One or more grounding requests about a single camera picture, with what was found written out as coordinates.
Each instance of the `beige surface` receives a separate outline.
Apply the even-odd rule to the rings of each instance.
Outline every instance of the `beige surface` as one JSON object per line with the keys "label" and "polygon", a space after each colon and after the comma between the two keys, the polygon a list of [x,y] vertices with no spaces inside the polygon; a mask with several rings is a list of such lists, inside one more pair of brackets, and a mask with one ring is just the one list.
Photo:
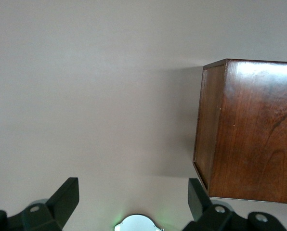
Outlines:
{"label": "beige surface", "polygon": [[287,2],[0,1],[0,209],[77,176],[65,231],[181,230],[202,66],[223,58],[287,61]]}

